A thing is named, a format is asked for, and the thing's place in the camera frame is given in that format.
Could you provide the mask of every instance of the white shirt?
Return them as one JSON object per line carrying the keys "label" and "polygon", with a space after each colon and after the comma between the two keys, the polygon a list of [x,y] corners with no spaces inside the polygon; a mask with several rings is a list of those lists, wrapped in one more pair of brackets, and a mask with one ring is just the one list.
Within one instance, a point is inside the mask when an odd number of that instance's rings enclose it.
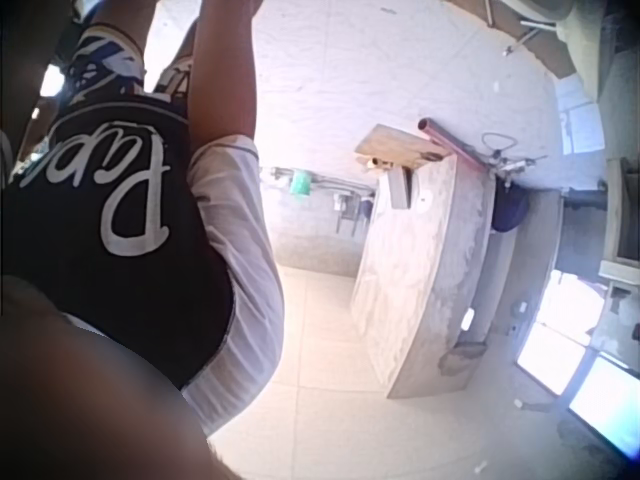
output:
{"label": "white shirt", "polygon": [[275,372],[282,353],[284,300],[264,223],[254,143],[231,136],[202,147],[191,160],[187,181],[209,243],[227,262],[234,291],[223,345],[182,391],[209,436],[242,412]]}

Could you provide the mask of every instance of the white lettering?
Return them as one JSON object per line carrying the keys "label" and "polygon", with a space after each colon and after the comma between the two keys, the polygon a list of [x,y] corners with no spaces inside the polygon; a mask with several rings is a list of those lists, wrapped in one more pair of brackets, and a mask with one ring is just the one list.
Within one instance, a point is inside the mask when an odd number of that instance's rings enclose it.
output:
{"label": "white lettering", "polygon": [[[115,139],[108,153],[102,160],[102,167],[95,171],[93,180],[98,185],[111,183],[121,177],[127,167],[138,157],[142,150],[143,139],[140,136],[124,135],[123,127],[134,129],[144,128],[151,138],[151,154],[149,169],[139,171],[124,179],[111,193],[104,204],[100,220],[100,236],[105,248],[112,254],[122,257],[135,257],[150,253],[160,248],[169,238],[169,228],[161,225],[162,212],[162,175],[170,170],[163,165],[164,147],[162,137],[152,127],[141,126],[125,122],[110,122],[100,126],[93,135],[80,134],[56,145],[24,179],[20,188],[27,186],[46,167],[46,178],[51,183],[60,183],[73,176],[72,185],[78,187],[82,182],[89,158],[96,146],[109,135],[115,134]],[[58,163],[63,155],[71,148],[81,145],[69,164],[58,169]],[[115,153],[123,146],[130,145],[122,160],[110,170],[107,167]],[[135,237],[122,237],[113,231],[113,217],[122,199],[138,183],[148,181],[147,201],[145,206],[144,233]]]}
{"label": "white lettering", "polygon": [[[107,199],[102,210],[100,236],[107,250],[121,257],[137,257],[152,252],[169,238],[169,228],[161,227],[162,174],[169,170],[162,165],[164,160],[162,138],[155,132],[151,135],[151,163],[149,170],[135,173],[123,181]],[[112,228],[113,216],[124,196],[138,183],[148,181],[144,234],[137,237],[121,237]]]}

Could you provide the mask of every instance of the green object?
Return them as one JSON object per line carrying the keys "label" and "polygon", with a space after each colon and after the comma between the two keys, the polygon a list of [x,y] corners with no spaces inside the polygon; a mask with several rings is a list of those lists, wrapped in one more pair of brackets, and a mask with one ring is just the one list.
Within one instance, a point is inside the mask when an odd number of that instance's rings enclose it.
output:
{"label": "green object", "polygon": [[311,195],[311,174],[304,170],[296,170],[291,180],[289,192],[293,195]]}

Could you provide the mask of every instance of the metal rod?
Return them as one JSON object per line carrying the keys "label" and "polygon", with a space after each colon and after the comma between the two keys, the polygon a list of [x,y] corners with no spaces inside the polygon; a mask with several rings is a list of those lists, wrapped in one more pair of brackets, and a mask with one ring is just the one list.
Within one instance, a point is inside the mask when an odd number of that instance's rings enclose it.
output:
{"label": "metal rod", "polygon": [[540,32],[541,30],[539,28],[532,28],[527,33],[525,33],[522,37],[520,37],[516,43],[514,43],[513,45],[509,45],[507,48],[505,48],[504,52],[502,52],[502,55],[505,57],[508,57],[513,52],[515,52],[518,49],[518,47],[527,43],[529,40],[531,40]]}
{"label": "metal rod", "polygon": [[548,32],[557,32],[558,29],[555,25],[549,25],[548,23],[532,22],[530,20],[520,20],[520,24],[525,27],[539,28],[540,30],[547,30]]}
{"label": "metal rod", "polygon": [[493,28],[493,9],[491,8],[491,0],[484,0],[484,6],[487,9],[487,26]]}

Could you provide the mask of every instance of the cable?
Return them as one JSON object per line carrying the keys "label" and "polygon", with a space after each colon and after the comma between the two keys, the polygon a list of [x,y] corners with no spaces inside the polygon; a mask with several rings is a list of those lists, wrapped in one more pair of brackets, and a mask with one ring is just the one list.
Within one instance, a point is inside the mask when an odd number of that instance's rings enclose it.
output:
{"label": "cable", "polygon": [[[506,147],[502,147],[502,148],[493,148],[491,145],[489,145],[487,143],[487,137],[497,137],[497,138],[502,138],[503,140],[509,140],[511,142],[510,145],[507,145]],[[497,132],[484,132],[482,134],[482,144],[487,147],[489,150],[491,150],[492,152],[495,151],[499,151],[501,153],[506,152],[507,150],[515,147],[516,145],[518,145],[518,140],[516,140],[515,138],[509,136],[509,135],[504,135],[502,133],[497,133]]]}

